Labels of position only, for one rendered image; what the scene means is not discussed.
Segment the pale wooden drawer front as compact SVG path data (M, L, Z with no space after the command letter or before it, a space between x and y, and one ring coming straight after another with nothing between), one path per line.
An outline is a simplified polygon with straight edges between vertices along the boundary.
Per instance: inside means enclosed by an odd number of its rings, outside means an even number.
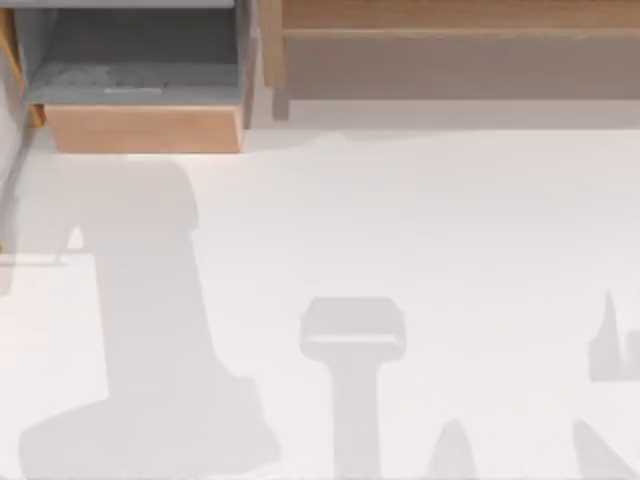
M245 131L241 107L48 104L44 111L67 153L237 153Z

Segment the wooden open shelf unit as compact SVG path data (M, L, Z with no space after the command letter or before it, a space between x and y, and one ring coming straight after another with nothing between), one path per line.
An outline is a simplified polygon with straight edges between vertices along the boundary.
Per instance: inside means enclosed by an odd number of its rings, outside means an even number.
M278 119L295 100L640 100L640 0L256 3Z

